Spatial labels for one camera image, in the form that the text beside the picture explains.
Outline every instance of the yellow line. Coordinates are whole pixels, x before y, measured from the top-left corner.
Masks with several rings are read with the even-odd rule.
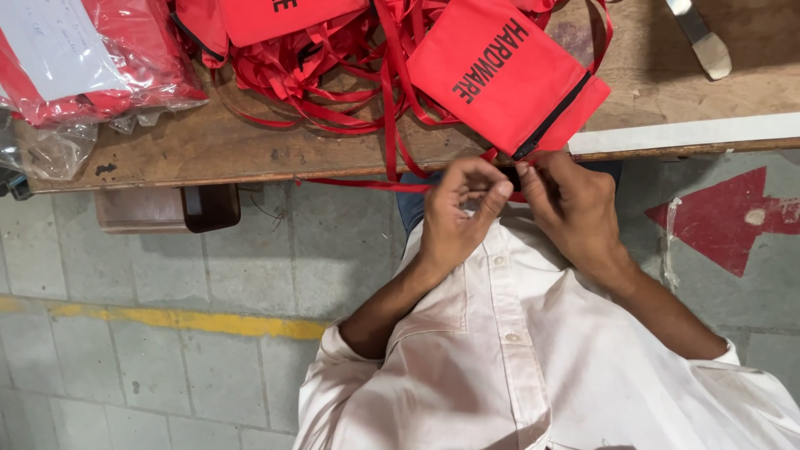
[[[103,320],[130,320],[151,327],[179,330],[214,331],[244,336],[285,336],[298,340],[320,339],[326,324],[310,320],[275,319],[189,311],[184,309],[114,307],[52,300],[19,299],[0,296],[0,312],[35,311],[44,307],[52,317],[90,317]]]

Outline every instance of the forearm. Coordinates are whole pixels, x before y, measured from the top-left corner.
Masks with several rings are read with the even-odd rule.
[[[443,278],[444,275],[436,274],[414,258],[339,325],[340,335],[360,356],[369,360],[382,359],[394,326]]]
[[[727,342],[633,261],[624,276],[624,283],[610,289],[614,302],[667,348],[688,360],[713,360],[725,354]]]

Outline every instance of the wooden table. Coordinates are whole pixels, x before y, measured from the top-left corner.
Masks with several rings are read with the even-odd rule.
[[[554,13],[547,28],[582,62],[593,58],[590,23],[600,19],[596,9],[587,5],[591,5],[588,0],[570,0]],[[664,0],[610,4],[614,41],[598,75],[613,92],[586,124],[586,131],[800,111],[800,2],[696,0],[695,5],[709,28],[727,44],[734,66],[731,75],[709,81]],[[137,127],[132,136],[103,127],[94,153],[74,180],[32,179],[34,191],[242,183],[384,171],[379,133],[344,136],[311,125],[284,131],[256,126],[231,114],[219,95],[245,112],[274,118],[267,101],[239,92],[231,83],[215,92],[207,71],[198,71],[210,92],[209,104],[174,117],[166,115],[155,127]],[[345,75],[331,78],[329,86],[354,87],[355,81]],[[414,160],[429,169],[489,147],[464,126],[427,127],[406,116],[398,128]],[[800,139],[652,148],[581,158],[793,147],[800,147]],[[109,164],[116,168],[97,170]]]

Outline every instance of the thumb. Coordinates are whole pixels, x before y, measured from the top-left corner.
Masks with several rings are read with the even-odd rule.
[[[528,163],[519,163],[516,167],[519,182],[522,184],[522,193],[528,201],[531,212],[534,213],[534,219],[540,222],[540,226],[541,222],[552,225],[558,223],[561,218],[550,201],[542,176]]]
[[[514,192],[514,184],[511,181],[495,183],[489,189],[489,192],[483,196],[481,207],[472,216],[470,220],[472,227],[475,227],[485,235],[489,231],[492,221],[498,217],[498,214],[506,205],[512,192]]]

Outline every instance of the white paper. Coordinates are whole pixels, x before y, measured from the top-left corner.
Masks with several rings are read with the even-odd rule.
[[[587,131],[570,139],[570,153],[680,147],[800,137],[800,112]]]
[[[46,101],[127,90],[80,0],[0,0],[0,29]]]

